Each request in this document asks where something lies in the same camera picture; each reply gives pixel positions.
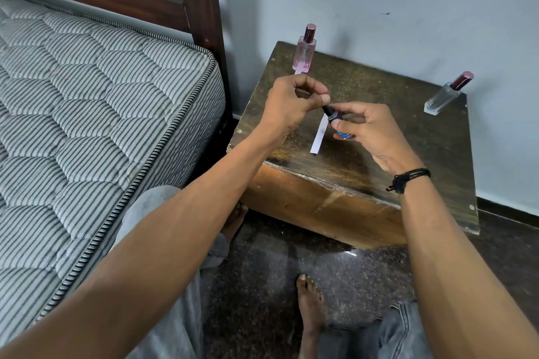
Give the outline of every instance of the quilted mattress top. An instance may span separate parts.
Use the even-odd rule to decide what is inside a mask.
[[[54,305],[210,61],[0,0],[0,346]]]

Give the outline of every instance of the wall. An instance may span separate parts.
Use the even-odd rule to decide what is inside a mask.
[[[221,0],[221,9],[237,114],[275,42],[295,43],[308,22],[318,50],[352,61],[437,84],[472,70],[478,196],[539,215],[536,0]]]

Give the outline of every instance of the blue bottle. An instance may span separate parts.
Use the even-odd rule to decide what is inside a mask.
[[[331,124],[334,119],[340,119],[343,120],[342,114],[339,111],[334,110],[329,105],[323,105],[322,110],[324,110],[325,114],[328,116],[328,122]],[[337,131],[337,133],[341,136],[342,139],[350,139],[353,137],[352,134],[346,134],[343,132]]]

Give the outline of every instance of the black cord bracelet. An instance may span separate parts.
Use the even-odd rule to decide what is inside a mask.
[[[386,190],[388,192],[394,190],[395,193],[399,193],[401,195],[404,193],[404,188],[406,187],[406,184],[410,180],[418,178],[420,176],[428,176],[430,178],[431,172],[428,169],[420,168],[403,173],[402,175],[395,175],[392,185],[389,186]]]

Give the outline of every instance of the bare foot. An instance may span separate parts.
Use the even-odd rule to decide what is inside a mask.
[[[326,326],[324,314],[324,296],[305,274],[301,274],[297,281],[298,304],[303,319],[303,335],[301,336],[300,359],[314,359],[318,357],[318,342],[322,330]]]
[[[223,233],[226,241],[228,241],[229,244],[234,238],[234,235],[238,231],[239,227],[243,223],[243,219],[248,211],[249,208],[246,205],[238,202],[236,207],[234,207],[232,213],[230,213],[228,219],[226,219],[225,225],[223,226],[221,233]]]

